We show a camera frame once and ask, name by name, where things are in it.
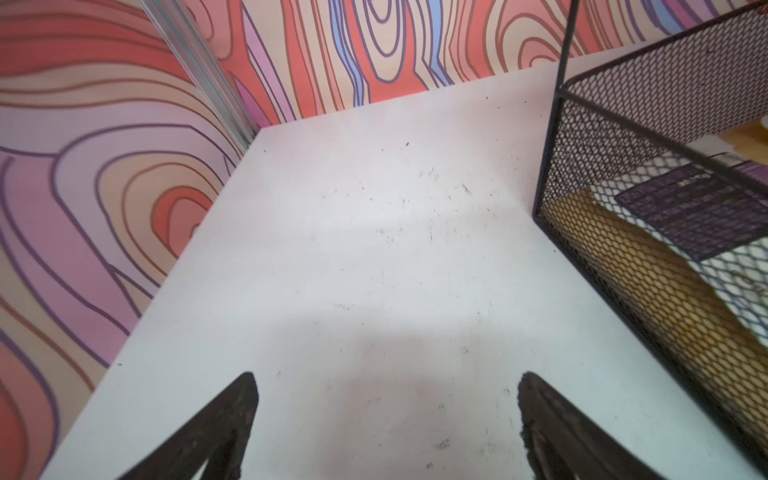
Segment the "purple coffee bag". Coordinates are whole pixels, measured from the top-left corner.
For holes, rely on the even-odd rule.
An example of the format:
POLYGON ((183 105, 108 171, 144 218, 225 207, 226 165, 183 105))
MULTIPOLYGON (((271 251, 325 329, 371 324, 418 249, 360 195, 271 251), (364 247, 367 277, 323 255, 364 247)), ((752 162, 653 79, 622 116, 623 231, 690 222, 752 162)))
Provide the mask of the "purple coffee bag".
POLYGON ((682 257, 767 343, 767 200, 672 151, 590 188, 595 200, 682 257))

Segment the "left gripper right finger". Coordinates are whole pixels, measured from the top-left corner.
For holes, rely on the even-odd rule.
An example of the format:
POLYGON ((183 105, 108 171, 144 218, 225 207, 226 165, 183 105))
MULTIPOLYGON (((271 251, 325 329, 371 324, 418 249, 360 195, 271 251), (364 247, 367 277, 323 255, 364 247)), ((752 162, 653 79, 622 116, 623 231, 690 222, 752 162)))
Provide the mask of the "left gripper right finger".
POLYGON ((533 372, 518 384, 521 438, 536 479, 658 479, 635 457, 533 372))

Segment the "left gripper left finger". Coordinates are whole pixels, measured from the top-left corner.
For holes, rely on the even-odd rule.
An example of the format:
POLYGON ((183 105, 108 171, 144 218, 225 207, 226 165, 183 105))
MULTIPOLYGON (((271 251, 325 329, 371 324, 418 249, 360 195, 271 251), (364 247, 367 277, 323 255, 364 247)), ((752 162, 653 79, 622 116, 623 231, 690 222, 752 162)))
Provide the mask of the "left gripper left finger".
POLYGON ((258 403, 255 377, 244 372, 121 477, 239 479, 258 403))

